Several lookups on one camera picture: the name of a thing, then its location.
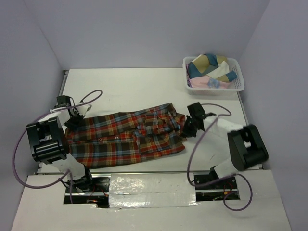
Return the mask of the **red plaid long sleeve shirt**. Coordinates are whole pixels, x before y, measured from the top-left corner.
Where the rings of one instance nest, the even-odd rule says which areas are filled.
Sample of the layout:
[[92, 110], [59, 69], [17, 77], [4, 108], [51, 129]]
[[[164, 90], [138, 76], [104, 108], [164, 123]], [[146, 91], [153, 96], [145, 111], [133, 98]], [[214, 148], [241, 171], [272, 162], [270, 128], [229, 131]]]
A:
[[83, 119], [67, 128], [71, 155], [89, 169], [130, 165], [185, 149], [181, 132], [186, 116], [166, 103], [135, 112]]

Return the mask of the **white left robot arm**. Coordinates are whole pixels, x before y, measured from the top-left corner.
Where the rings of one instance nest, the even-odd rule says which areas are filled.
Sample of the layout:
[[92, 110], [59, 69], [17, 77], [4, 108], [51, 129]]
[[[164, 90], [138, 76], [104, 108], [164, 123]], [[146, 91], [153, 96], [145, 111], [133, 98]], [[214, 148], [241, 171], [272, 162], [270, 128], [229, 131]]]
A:
[[52, 165], [62, 173], [69, 171], [66, 186], [72, 186], [79, 193], [89, 192], [94, 187], [94, 179], [89, 169], [70, 153], [65, 128], [77, 129], [90, 109], [89, 103], [73, 105], [71, 97], [58, 96], [49, 114], [26, 126], [33, 159]]

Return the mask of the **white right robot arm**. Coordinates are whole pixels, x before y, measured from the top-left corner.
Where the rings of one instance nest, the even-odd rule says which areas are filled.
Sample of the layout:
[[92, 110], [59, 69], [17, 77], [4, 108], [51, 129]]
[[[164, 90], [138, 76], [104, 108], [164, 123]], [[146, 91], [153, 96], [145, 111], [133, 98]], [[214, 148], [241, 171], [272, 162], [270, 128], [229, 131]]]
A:
[[185, 138], [196, 137], [199, 130], [202, 130], [203, 134], [189, 157], [186, 175], [188, 182], [193, 186], [194, 184], [190, 178], [193, 156], [202, 139], [208, 132], [211, 132], [227, 139], [230, 153], [228, 159], [210, 169], [209, 182], [204, 183], [205, 186], [211, 185], [214, 188], [220, 188], [225, 184], [226, 179], [236, 176], [248, 168], [266, 162], [269, 154], [255, 125], [243, 126], [223, 119], [223, 116], [231, 116], [231, 111], [214, 103], [207, 103], [207, 105], [224, 109], [226, 113], [206, 113], [203, 108], [204, 105], [204, 103], [197, 102], [187, 106], [189, 115], [185, 121], [182, 136]]

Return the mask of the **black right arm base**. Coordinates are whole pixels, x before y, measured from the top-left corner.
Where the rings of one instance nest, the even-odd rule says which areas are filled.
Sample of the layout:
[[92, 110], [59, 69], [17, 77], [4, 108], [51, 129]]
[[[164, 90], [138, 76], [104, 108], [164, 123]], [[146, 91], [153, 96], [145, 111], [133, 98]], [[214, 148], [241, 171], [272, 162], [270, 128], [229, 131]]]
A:
[[202, 201], [222, 201], [226, 195], [227, 200], [239, 200], [238, 187], [235, 177], [219, 181], [207, 186], [200, 184], [209, 183], [213, 179], [210, 174], [197, 174], [193, 176], [192, 182], [195, 186], [195, 197], [197, 202]]

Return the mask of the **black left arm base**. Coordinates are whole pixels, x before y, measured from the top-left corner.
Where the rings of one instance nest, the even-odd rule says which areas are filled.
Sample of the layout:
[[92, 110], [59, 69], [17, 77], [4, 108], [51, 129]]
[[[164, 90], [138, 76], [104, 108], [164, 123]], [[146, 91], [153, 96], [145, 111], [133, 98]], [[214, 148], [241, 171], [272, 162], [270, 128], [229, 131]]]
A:
[[64, 204], [94, 204], [100, 208], [109, 207], [110, 177], [92, 176], [90, 173], [81, 179], [61, 181], [65, 187]]

